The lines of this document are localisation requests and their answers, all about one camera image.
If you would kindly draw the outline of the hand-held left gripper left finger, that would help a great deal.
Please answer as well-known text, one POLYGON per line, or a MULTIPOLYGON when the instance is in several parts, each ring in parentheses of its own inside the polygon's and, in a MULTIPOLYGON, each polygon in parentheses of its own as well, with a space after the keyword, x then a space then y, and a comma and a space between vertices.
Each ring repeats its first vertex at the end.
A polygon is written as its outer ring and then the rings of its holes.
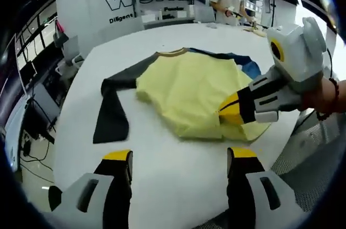
POLYGON ((128 228, 133 151, 105 155, 62 192, 61 216, 67 228, 128 228))

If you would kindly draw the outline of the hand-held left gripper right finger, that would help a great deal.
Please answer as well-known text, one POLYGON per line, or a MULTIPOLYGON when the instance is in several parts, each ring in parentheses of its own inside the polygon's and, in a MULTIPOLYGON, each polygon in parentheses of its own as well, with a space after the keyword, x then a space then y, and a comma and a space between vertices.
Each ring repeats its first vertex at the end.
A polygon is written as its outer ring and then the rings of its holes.
POLYGON ((228 228, 289 228, 299 219, 293 189, 248 148, 227 149, 228 228))

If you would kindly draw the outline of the person's right hand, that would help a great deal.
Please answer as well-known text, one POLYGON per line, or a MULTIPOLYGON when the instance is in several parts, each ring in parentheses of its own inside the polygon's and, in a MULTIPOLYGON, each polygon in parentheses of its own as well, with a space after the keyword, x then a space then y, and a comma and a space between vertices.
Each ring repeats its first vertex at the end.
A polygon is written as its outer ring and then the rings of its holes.
POLYGON ((334 84, 327 78, 323 77, 319 85, 302 95, 302 102, 298 108, 300 111, 312 108, 315 111, 327 114, 331 112, 332 102, 336 98, 334 84))

